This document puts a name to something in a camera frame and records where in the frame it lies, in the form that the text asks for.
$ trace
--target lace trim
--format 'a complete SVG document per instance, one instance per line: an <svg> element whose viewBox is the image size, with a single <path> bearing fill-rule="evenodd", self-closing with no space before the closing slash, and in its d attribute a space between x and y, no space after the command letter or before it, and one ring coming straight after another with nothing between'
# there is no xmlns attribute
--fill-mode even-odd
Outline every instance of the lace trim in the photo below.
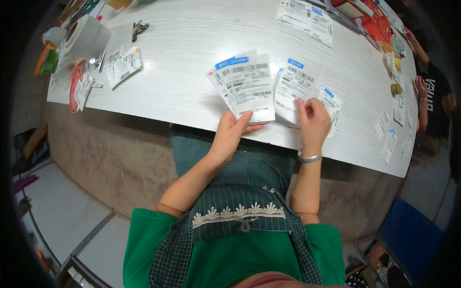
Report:
<svg viewBox="0 0 461 288"><path fill-rule="evenodd" d="M238 205L238 208L235 208L235 212L232 212L229 206L226 206L222 212L218 212L214 206L208 210L207 215L202 215L200 213L196 213L194 219L192 220L192 225L194 228L199 227L200 225L206 223L218 223L218 222L227 222L239 218L245 217L280 217L285 218L285 213L283 207L277 209L275 204L272 202L266 205L265 208L261 208L260 205L255 202L254 205L251 205L251 208L245 208L241 204Z"/></svg>

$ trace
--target yellow tape roll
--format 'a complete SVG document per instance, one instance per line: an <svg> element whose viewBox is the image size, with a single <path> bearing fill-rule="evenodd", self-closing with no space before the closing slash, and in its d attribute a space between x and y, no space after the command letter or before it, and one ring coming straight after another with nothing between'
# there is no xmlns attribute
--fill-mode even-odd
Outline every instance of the yellow tape roll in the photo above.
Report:
<svg viewBox="0 0 461 288"><path fill-rule="evenodd" d="M396 67L397 67L397 71L402 71L402 69L400 68L400 61L397 56L396 56Z"/></svg>

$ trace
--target red plastic basket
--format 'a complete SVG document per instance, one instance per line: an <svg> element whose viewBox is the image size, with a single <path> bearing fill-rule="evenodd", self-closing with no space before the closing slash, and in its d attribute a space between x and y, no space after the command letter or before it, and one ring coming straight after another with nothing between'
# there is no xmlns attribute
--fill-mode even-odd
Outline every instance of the red plastic basket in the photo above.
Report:
<svg viewBox="0 0 461 288"><path fill-rule="evenodd" d="M374 14L372 17L362 17L363 27L374 40L390 43L390 26L386 15L373 0L364 0L364 3L373 10Z"/></svg>

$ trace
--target hand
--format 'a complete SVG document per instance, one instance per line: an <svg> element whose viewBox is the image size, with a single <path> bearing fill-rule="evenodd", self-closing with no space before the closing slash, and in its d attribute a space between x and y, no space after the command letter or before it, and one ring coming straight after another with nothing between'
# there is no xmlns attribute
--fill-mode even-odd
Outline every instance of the hand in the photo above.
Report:
<svg viewBox="0 0 461 288"><path fill-rule="evenodd" d="M302 155L317 156L322 153L323 142L331 128L331 119L320 100L311 98L303 103L295 100L301 127Z"/></svg>
<svg viewBox="0 0 461 288"><path fill-rule="evenodd" d="M229 162L234 152L237 150L242 134L259 130L263 125L269 123L269 121L267 121L248 124L252 116L253 111L251 110L243 113L238 121L230 110L227 110L227 112L221 116L213 144L208 152L208 156L213 159L215 163L224 165Z"/></svg>
<svg viewBox="0 0 461 288"><path fill-rule="evenodd" d="M427 86L423 77L416 76L416 79L414 80L414 85L416 86L416 90L418 90L421 98L427 98Z"/></svg>
<svg viewBox="0 0 461 288"><path fill-rule="evenodd" d="M410 29L408 29L407 27L403 27L403 29L404 29L405 32L407 33L407 39L408 39L408 41L416 41L416 37L414 36L413 32L411 32Z"/></svg>

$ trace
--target woman's right hand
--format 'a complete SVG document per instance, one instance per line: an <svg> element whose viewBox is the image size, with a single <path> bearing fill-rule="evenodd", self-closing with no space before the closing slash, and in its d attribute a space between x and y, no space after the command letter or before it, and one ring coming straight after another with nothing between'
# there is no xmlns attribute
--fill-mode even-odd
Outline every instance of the woman's right hand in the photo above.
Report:
<svg viewBox="0 0 461 288"><path fill-rule="evenodd" d="M299 114L302 155L317 156L322 153L323 142L331 128L331 119L320 100L311 98L303 104L295 100Z"/></svg>

